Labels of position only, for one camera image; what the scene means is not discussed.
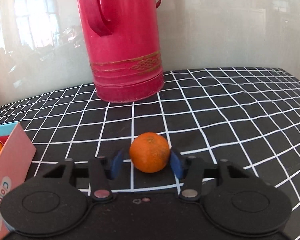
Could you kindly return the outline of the black white checked tablecloth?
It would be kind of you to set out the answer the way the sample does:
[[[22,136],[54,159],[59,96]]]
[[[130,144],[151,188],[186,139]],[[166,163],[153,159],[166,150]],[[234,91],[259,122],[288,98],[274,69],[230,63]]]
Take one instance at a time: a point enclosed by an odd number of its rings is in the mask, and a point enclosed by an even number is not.
[[[300,80],[276,68],[167,72],[163,89],[131,103],[99,99],[92,84],[0,107],[19,122],[36,153],[28,177],[64,158],[86,163],[127,150],[154,132],[184,155],[226,159],[282,190],[292,202],[286,233],[300,239]]]

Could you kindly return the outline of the colourful cardboard box tray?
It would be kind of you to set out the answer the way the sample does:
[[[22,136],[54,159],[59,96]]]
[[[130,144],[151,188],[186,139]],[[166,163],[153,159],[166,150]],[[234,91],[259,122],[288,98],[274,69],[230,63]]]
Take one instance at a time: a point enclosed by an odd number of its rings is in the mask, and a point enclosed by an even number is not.
[[[4,196],[25,181],[36,148],[21,124],[0,125],[0,204]],[[0,213],[0,239],[7,235]]]

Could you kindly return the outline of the red thermos flask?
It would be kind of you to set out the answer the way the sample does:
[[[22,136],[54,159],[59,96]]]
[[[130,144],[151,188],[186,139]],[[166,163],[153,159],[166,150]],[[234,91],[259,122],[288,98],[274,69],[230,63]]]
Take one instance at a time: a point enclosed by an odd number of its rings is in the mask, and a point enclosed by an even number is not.
[[[157,8],[161,0],[77,0],[97,96],[139,101],[164,85]]]

